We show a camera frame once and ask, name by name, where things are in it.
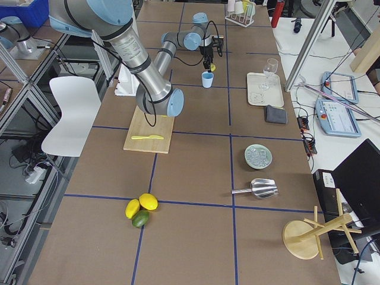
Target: black monitor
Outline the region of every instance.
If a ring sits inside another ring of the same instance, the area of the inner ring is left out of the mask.
[[[353,237],[380,239],[380,150],[366,139],[331,174],[365,227]],[[380,241],[375,243],[380,248]]]

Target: wine glass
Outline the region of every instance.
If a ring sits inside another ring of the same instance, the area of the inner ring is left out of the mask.
[[[264,68],[262,71],[265,75],[265,81],[264,83],[260,84],[260,88],[263,90],[269,89],[268,79],[273,76],[277,72],[278,68],[278,60],[276,58],[268,58],[267,63],[264,65]]]

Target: lime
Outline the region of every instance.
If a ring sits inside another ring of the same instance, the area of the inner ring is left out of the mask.
[[[125,208],[125,215],[127,218],[131,219],[140,210],[140,202],[137,199],[130,200]]]
[[[147,210],[140,210],[132,219],[134,227],[142,227],[149,219],[149,212]]]
[[[159,206],[157,198],[149,193],[142,194],[138,200],[140,204],[147,210],[155,210]]]

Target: bowl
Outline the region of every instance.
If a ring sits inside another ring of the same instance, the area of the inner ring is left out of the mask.
[[[254,169],[264,169],[272,162],[272,154],[269,149],[261,144],[251,144],[245,149],[245,161]]]

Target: white plug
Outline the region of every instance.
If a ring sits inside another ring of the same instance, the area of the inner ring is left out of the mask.
[[[44,171],[44,168],[35,166],[33,171],[25,178],[25,181],[29,184],[35,184],[40,179]]]

